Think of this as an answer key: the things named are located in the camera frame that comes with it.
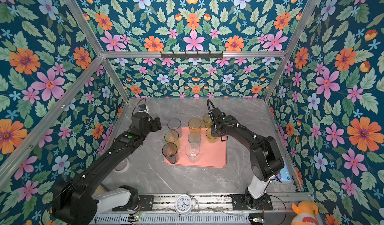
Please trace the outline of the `short green glass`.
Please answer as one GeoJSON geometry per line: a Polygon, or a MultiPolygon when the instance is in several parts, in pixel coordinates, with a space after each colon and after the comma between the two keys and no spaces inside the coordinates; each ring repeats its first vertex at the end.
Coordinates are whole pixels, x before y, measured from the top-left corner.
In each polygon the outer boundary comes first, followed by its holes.
{"type": "Polygon", "coordinates": [[[211,144],[214,144],[218,138],[215,138],[212,136],[212,131],[211,131],[211,128],[208,128],[206,130],[206,138],[207,138],[207,141],[211,144]]]}

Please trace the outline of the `tall yellow glass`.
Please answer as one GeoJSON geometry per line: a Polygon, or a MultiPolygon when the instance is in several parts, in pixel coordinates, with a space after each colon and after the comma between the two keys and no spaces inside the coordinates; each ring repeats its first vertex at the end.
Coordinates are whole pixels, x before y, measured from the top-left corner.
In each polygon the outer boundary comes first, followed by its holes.
{"type": "Polygon", "coordinates": [[[200,119],[193,118],[189,120],[188,127],[189,127],[190,133],[193,133],[193,132],[200,133],[202,128],[202,122],[200,119]]]}

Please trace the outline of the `teal frosted glass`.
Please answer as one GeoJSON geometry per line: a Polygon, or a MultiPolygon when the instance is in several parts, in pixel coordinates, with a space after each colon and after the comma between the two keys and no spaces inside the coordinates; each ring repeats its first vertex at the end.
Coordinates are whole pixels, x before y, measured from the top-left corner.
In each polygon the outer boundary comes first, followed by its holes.
{"type": "Polygon", "coordinates": [[[188,135],[188,142],[190,144],[196,144],[196,145],[200,146],[201,145],[201,135],[200,135],[200,133],[198,133],[198,132],[191,132],[188,135]]]}

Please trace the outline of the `clear blue tall glass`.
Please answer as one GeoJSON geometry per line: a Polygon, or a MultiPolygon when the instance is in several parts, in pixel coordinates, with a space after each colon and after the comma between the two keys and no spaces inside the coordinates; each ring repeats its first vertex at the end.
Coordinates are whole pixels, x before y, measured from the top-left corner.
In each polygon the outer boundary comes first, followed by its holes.
{"type": "Polygon", "coordinates": [[[179,119],[170,119],[167,126],[170,130],[176,131],[179,137],[182,136],[182,123],[179,119]]]}

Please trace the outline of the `tall green glass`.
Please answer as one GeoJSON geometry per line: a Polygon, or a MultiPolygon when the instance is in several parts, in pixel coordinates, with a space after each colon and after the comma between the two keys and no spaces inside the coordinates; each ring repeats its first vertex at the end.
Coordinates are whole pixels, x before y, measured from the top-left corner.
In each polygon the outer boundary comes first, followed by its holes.
{"type": "Polygon", "coordinates": [[[180,149],[180,135],[175,130],[170,130],[166,132],[164,139],[167,143],[173,143],[177,146],[178,150],[180,149]]]}

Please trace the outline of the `short pink glass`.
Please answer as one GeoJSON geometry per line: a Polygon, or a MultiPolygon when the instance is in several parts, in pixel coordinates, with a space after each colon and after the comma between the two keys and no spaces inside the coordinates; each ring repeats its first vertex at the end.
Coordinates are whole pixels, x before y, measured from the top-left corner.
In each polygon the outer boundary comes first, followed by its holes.
{"type": "Polygon", "coordinates": [[[185,147],[185,154],[191,163],[196,163],[199,160],[200,146],[196,143],[190,143],[185,147]]]}

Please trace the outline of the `tall grey smoky glass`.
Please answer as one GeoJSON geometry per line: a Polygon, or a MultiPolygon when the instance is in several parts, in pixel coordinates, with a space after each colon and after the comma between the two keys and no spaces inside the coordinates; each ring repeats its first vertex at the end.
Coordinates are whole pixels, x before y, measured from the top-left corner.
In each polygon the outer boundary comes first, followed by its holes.
{"type": "Polygon", "coordinates": [[[176,164],[179,160],[178,147],[174,143],[167,143],[162,148],[162,154],[171,164],[176,164]]]}

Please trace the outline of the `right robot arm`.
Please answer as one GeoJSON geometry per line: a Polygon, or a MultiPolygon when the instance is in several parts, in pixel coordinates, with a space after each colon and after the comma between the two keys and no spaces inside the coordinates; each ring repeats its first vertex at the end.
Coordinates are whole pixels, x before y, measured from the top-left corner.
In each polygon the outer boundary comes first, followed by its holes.
{"type": "Polygon", "coordinates": [[[215,107],[209,110],[213,121],[212,137],[233,137],[250,152],[251,169],[254,174],[245,191],[245,202],[250,209],[256,209],[262,203],[271,180],[285,167],[285,163],[276,140],[258,135],[241,125],[233,116],[227,116],[215,107]]]}

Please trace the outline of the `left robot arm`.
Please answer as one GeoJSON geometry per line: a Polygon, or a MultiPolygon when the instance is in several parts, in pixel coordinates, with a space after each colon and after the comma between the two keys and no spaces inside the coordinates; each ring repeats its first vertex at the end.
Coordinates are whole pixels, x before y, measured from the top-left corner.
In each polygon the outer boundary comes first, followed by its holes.
{"type": "Polygon", "coordinates": [[[133,154],[152,132],[161,130],[161,119],[147,112],[132,116],[129,129],[120,134],[109,149],[70,181],[60,181],[53,188],[52,215],[70,225],[87,225],[102,213],[102,202],[93,198],[101,182],[125,158],[133,154]]]}

